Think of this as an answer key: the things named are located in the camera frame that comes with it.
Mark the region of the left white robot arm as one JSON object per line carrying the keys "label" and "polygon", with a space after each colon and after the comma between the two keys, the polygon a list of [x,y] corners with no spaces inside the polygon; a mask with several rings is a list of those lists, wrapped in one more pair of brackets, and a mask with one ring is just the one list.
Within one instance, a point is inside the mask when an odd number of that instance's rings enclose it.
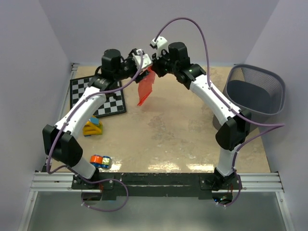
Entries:
{"label": "left white robot arm", "polygon": [[83,181],[89,189],[100,183],[99,171],[83,157],[83,150],[77,138],[86,122],[106,100],[115,92],[130,85],[130,82],[118,87],[117,83],[130,78],[140,82],[152,60],[142,49],[133,49],[124,59],[117,49],[108,49],[102,56],[102,64],[91,77],[83,95],[72,109],[54,126],[43,128],[43,142],[48,161],[51,159],[63,163],[63,166]]}

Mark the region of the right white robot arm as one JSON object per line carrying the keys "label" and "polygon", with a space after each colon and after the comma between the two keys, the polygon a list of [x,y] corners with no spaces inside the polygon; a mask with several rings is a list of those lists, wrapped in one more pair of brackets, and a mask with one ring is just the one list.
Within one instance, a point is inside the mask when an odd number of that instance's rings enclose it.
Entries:
{"label": "right white robot arm", "polygon": [[152,70],[159,76],[173,74],[176,80],[197,95],[214,113],[221,127],[215,138],[220,146],[218,165],[212,177],[205,183],[215,191],[226,189],[235,178],[235,161],[238,149],[250,132],[246,119],[251,113],[242,111],[207,79],[207,73],[198,64],[192,64],[183,42],[168,43],[164,38],[153,40],[150,46],[156,50],[152,55]]}

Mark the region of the red plastic trash bag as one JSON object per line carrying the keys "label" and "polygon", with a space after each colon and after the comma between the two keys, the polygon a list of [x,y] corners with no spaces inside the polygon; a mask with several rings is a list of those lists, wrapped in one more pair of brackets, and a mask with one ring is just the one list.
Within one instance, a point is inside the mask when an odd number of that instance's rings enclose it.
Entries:
{"label": "red plastic trash bag", "polygon": [[141,106],[153,91],[152,85],[154,84],[156,73],[151,67],[149,67],[147,71],[149,73],[138,85],[139,102],[137,106]]}

